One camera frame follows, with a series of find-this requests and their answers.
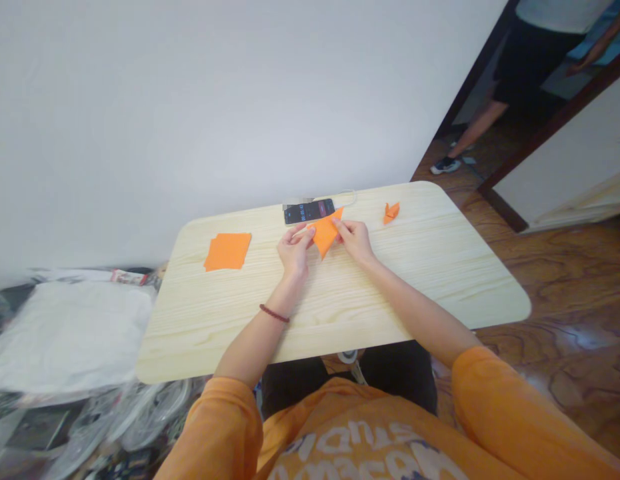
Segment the door frame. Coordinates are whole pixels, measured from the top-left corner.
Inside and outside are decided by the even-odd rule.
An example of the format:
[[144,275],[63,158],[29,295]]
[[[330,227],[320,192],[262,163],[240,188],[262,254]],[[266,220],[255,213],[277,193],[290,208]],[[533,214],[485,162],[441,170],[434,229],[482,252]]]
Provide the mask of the door frame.
[[472,65],[468,76],[465,78],[457,96],[450,105],[448,112],[445,114],[445,117],[443,118],[439,129],[435,133],[434,138],[437,139],[444,137],[457,130],[453,127],[452,122],[454,122],[455,118],[457,118],[461,108],[463,108],[463,104],[466,100],[468,100],[472,89],[476,86],[479,78],[490,63],[490,60],[492,60],[497,48],[499,48],[499,45],[501,44],[501,40],[503,40],[505,34],[508,33],[512,20],[514,20],[516,16],[515,9],[518,4],[519,0],[508,0],[508,3],[506,3],[503,11],[501,12],[501,16],[497,20],[492,32],[490,32],[488,40],[486,40],[479,56]]
[[494,186],[544,144],[576,114],[585,108],[601,92],[620,78],[620,54],[588,82],[578,94],[564,105],[530,140],[490,175],[477,189],[483,198],[496,210],[506,223],[517,233],[529,228],[528,223],[494,190]]

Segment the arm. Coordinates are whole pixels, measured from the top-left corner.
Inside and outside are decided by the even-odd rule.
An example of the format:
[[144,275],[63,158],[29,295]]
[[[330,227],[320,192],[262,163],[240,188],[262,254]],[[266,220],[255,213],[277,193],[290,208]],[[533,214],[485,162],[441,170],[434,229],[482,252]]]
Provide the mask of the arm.
[[[315,229],[295,236],[304,226],[305,223],[292,227],[277,246],[283,263],[283,278],[265,306],[282,317],[292,313],[308,276],[306,250],[312,245]],[[221,357],[215,377],[240,380],[253,389],[270,363],[284,328],[284,322],[264,311],[258,312]]]
[[452,370],[455,412],[468,436],[525,478],[620,478],[620,461],[588,438],[446,310],[375,257],[363,223],[336,221],[341,241],[406,330]]
[[615,18],[615,20],[610,24],[610,26],[608,27],[608,30],[605,31],[605,33],[601,36],[601,38],[597,40],[597,42],[592,46],[592,48],[590,48],[588,53],[585,54],[584,58],[582,58],[579,62],[575,63],[574,65],[570,65],[570,68],[568,68],[566,75],[568,76],[574,75],[584,70],[586,67],[589,67],[597,60],[599,60],[603,56],[605,51],[608,50],[608,47],[612,43],[612,40],[615,39],[615,37],[617,36],[619,32],[620,32],[620,12],[617,15],[617,18]]
[[[291,228],[277,246],[283,278],[266,301],[288,317],[308,275],[306,249],[315,230],[295,236]],[[257,470],[263,426],[252,389],[274,354],[285,325],[259,312],[223,354],[214,378],[194,403],[183,433],[157,472],[156,480],[248,479]]]
[[390,303],[406,330],[438,360],[452,368],[460,354],[481,345],[459,320],[376,258],[364,223],[335,219],[335,225],[339,230],[339,241]]

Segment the person's left hand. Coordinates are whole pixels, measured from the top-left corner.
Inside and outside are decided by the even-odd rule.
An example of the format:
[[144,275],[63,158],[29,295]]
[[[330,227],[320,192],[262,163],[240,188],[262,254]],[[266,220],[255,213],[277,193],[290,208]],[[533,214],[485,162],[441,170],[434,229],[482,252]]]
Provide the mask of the person's left hand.
[[312,238],[315,236],[315,228],[312,227],[299,233],[305,226],[305,223],[300,223],[292,227],[277,245],[284,275],[301,278],[306,278],[308,275],[307,250],[313,244]]
[[566,77],[570,77],[572,75],[576,75],[580,71],[584,70],[586,67],[589,67],[594,62],[599,60],[606,50],[608,50],[608,46],[610,46],[610,42],[605,39],[599,39],[593,46],[590,48],[588,53],[585,54],[585,57],[579,60],[577,63],[570,65],[568,70],[565,73]]

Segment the orange sleeve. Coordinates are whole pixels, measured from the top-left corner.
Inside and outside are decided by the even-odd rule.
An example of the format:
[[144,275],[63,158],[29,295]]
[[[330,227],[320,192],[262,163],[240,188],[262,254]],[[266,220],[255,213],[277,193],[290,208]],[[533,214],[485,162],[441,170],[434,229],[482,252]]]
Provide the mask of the orange sleeve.
[[620,478],[620,460],[485,347],[452,370],[455,410],[468,436],[526,478]]
[[155,480],[251,479],[262,442],[252,390],[238,380],[212,378]]

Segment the white shirt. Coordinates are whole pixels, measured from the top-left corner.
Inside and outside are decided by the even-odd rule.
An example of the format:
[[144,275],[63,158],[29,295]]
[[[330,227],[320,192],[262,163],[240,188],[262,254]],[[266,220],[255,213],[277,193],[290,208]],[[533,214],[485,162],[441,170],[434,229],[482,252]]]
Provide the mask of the white shirt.
[[524,22],[562,33],[588,33],[613,0],[521,0],[517,16]]

